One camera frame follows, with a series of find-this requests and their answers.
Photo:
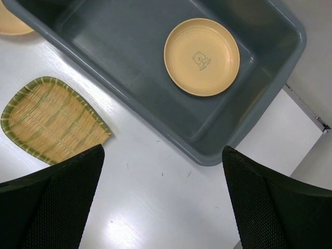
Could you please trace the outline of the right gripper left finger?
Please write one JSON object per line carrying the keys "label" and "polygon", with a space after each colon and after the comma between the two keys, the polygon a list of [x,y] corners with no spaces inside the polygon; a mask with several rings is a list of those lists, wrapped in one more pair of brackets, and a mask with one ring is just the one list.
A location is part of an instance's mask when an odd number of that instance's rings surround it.
{"label": "right gripper left finger", "polygon": [[104,157],[96,145],[1,183],[1,248],[79,248]]}

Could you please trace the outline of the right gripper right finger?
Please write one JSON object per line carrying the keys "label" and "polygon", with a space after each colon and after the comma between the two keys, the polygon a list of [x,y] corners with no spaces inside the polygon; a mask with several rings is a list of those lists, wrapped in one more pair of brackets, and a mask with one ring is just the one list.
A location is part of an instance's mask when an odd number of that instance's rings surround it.
{"label": "right gripper right finger", "polygon": [[331,190],[283,175],[230,146],[222,163],[243,248],[331,248]]}

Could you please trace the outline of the woven bamboo tray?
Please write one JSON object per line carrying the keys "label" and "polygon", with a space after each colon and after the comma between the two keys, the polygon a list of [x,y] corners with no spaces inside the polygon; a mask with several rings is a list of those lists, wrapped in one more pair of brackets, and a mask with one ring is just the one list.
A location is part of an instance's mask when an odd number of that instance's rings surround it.
{"label": "woven bamboo tray", "polygon": [[95,145],[112,133],[74,89],[55,77],[39,77],[20,89],[1,115],[1,129],[19,148],[54,165]]}

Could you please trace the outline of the yellow round plate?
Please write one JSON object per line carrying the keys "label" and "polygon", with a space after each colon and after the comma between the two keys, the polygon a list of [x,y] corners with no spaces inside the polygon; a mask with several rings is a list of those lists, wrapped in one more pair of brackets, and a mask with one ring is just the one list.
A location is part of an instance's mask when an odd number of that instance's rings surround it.
{"label": "yellow round plate", "polygon": [[168,35],[163,50],[165,68],[173,82],[196,96],[214,96],[235,81],[240,52],[233,35],[211,19],[192,18]]}
{"label": "yellow round plate", "polygon": [[0,33],[1,35],[25,35],[34,30],[12,14],[1,1],[0,6]]}

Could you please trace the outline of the grey plastic bin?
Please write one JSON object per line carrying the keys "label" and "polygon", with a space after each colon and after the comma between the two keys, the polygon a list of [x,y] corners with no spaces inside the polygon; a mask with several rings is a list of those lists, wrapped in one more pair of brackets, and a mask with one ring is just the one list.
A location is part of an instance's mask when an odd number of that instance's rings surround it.
{"label": "grey plastic bin", "polygon": [[[217,165],[286,84],[307,43],[282,1],[4,1],[194,162]],[[163,62],[171,30],[191,18],[223,25],[240,51],[235,82],[212,97],[175,85]]]}

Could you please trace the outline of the aluminium table rail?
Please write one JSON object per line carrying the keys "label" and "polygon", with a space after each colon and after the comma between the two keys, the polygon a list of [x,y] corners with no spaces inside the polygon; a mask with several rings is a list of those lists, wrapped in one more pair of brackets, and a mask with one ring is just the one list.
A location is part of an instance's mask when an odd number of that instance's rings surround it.
{"label": "aluminium table rail", "polygon": [[331,131],[331,127],[326,124],[321,117],[317,116],[311,109],[309,109],[302,99],[295,93],[295,91],[289,87],[289,85],[285,84],[283,90],[324,134]]}

